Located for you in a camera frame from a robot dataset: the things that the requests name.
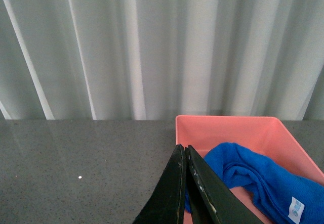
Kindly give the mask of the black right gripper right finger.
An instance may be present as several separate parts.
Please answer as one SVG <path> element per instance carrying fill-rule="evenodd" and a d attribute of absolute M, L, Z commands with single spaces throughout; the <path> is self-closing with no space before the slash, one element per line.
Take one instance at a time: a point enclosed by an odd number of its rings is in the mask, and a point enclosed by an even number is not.
<path fill-rule="evenodd" d="M 185 148 L 185 154 L 193 223 L 262 223 L 226 187 L 193 146 Z"/>

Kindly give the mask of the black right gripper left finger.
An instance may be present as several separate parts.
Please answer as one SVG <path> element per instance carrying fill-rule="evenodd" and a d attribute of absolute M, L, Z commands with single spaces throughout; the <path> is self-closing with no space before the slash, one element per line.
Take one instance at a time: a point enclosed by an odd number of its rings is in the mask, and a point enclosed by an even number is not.
<path fill-rule="evenodd" d="M 186 155 L 176 145 L 151 197 L 133 223 L 184 223 Z"/>

